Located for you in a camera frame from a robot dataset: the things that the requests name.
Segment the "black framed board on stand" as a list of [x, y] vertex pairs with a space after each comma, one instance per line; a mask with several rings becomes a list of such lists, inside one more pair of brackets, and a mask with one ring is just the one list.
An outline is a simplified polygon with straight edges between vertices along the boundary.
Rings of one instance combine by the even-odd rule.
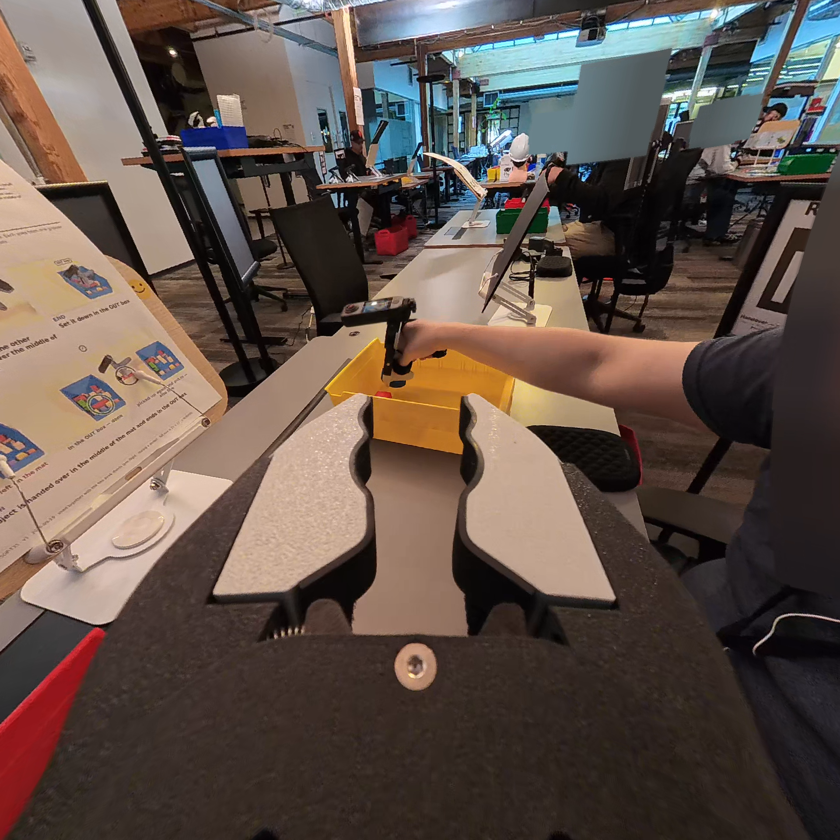
[[140, 251], [105, 181], [37, 185], [36, 189], [57, 207], [107, 257], [133, 268], [151, 282]]
[[205, 251], [219, 268], [241, 327], [241, 332], [235, 327], [226, 328], [238, 361], [223, 368], [221, 377], [229, 396], [246, 396], [280, 367], [269, 347], [282, 347], [287, 339], [266, 338], [261, 332], [252, 305], [259, 261], [254, 256], [245, 219], [217, 151], [214, 148], [184, 148], [182, 158], [185, 178], [182, 192], [189, 196], [184, 202], [191, 207]]

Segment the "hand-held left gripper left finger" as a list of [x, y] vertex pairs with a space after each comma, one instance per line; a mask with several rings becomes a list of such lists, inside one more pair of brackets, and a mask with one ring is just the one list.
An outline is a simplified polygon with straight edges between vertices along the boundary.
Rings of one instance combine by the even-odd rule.
[[376, 574], [370, 443], [373, 400], [349, 399], [270, 457], [213, 588], [218, 602], [275, 602], [289, 628], [338, 604], [348, 623]]

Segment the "printed instruction sheet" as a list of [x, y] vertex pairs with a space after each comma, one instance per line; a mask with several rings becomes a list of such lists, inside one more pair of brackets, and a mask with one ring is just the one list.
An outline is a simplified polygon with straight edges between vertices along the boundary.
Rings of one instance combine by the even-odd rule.
[[110, 258], [4, 162], [1, 199], [4, 570], [81, 535], [225, 399]]

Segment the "person's right forearm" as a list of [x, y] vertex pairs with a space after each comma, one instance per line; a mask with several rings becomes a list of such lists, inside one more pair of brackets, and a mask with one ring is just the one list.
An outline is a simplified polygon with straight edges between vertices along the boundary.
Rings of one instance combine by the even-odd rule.
[[456, 350], [544, 391], [661, 417], [697, 429], [683, 370], [696, 343], [632, 339], [577, 329], [452, 325], [443, 338]]

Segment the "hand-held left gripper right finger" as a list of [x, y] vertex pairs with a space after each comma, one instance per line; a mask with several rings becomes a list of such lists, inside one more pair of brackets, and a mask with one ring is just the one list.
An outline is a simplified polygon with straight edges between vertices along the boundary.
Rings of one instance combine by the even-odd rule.
[[469, 634], [502, 604], [529, 634], [558, 634], [552, 607], [612, 610], [617, 600], [560, 460], [478, 394], [461, 398], [463, 444], [455, 582]]

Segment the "person's black chair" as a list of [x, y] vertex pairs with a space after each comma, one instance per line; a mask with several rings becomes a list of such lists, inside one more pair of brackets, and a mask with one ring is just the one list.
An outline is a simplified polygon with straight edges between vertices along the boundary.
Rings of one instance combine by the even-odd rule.
[[[652, 546], [678, 574], [723, 558], [741, 525], [740, 507], [701, 494], [731, 445], [732, 442], [724, 438], [715, 443], [687, 490], [653, 486], [637, 489], [637, 500], [646, 524], [659, 529], [651, 541]], [[696, 558], [671, 543], [675, 535], [697, 542]]]

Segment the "green plastic bin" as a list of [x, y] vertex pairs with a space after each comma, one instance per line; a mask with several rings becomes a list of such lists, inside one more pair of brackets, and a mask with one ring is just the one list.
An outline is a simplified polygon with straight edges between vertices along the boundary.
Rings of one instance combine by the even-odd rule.
[[780, 160], [776, 173], [783, 176], [827, 174], [832, 170], [837, 155], [837, 150], [787, 154]]
[[548, 231], [550, 209], [541, 206], [537, 211], [525, 212], [524, 207], [505, 207], [499, 209], [496, 215], [496, 233], [498, 236], [508, 236], [514, 233], [519, 236], [522, 232], [542, 235]]

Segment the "white curved board stand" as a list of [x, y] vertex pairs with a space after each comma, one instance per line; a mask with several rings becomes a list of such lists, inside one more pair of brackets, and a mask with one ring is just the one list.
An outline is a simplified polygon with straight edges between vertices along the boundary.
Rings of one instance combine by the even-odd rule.
[[432, 160], [434, 163], [441, 162], [444, 167], [448, 167], [457, 176], [462, 185], [476, 197], [476, 203], [473, 207], [472, 213], [465, 223], [462, 223], [461, 228], [487, 228], [489, 221], [479, 220], [479, 211], [488, 195], [488, 190], [480, 184], [477, 179], [470, 173], [470, 171], [458, 161], [446, 157], [435, 152], [425, 151], [423, 156]]

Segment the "person's right hand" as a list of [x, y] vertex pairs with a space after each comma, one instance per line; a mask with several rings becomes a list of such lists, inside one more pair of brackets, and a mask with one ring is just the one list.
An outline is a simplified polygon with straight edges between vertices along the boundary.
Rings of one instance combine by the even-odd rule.
[[411, 320], [402, 327], [396, 345], [396, 362], [403, 367], [445, 353], [457, 330], [442, 322]]

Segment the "blue plastic crate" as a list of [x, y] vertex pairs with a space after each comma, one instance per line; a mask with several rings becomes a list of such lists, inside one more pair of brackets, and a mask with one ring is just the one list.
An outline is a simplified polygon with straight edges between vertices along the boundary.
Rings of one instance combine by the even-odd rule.
[[219, 151], [237, 151], [249, 148], [245, 127], [187, 128], [180, 132], [186, 148], [214, 148]]

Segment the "framed black white marker sign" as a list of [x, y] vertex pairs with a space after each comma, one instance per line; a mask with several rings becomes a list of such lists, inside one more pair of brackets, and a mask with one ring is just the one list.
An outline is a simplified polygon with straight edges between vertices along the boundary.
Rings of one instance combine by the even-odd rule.
[[784, 326], [824, 190], [824, 183], [784, 183], [777, 188], [715, 338]]

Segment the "yellow plastic bin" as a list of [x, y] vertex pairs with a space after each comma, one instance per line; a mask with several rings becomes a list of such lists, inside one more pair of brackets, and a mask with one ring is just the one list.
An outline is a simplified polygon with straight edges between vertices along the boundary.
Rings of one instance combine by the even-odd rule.
[[374, 437], [390, 443], [460, 455], [461, 398], [478, 394], [504, 413], [511, 409], [514, 378], [454, 351], [440, 359], [413, 363], [413, 378], [392, 399], [375, 397], [381, 380], [385, 347], [373, 339], [330, 383], [334, 406], [360, 393], [373, 400]]

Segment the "black mesh office chair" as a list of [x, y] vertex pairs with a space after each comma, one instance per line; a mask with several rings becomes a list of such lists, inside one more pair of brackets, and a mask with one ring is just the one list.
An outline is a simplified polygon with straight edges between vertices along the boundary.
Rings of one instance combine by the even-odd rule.
[[675, 217], [701, 155], [701, 149], [672, 153], [645, 186], [635, 215], [617, 216], [614, 253], [574, 261], [578, 282], [591, 285], [584, 311], [596, 331], [609, 333], [615, 318], [644, 331], [648, 300], [665, 288], [674, 268]]

